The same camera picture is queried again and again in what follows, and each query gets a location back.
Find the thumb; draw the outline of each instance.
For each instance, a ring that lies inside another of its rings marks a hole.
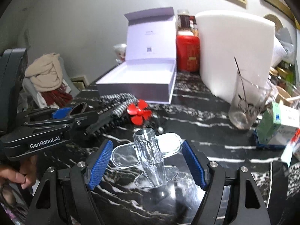
[[[0,177],[8,179],[13,183],[22,184],[25,182],[25,176],[23,174],[7,165],[0,165]]]

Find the red plastic jar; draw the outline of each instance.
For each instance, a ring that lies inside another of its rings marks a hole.
[[[199,72],[200,40],[196,36],[177,35],[177,70]]]

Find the box flap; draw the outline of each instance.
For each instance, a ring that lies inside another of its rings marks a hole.
[[[176,18],[172,7],[143,10],[125,16],[129,20],[128,64],[144,59],[176,58]]]
[[[156,16],[174,16],[174,9],[173,7],[161,7],[125,14],[128,21]]]

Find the beige cloth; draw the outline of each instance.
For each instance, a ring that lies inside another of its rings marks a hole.
[[[51,53],[36,59],[25,71],[38,92],[56,90],[62,84],[62,68],[59,54]]]

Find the white stick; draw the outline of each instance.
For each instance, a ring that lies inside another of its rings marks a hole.
[[[295,101],[295,100],[299,100],[299,99],[300,99],[300,96],[286,98],[287,101]]]

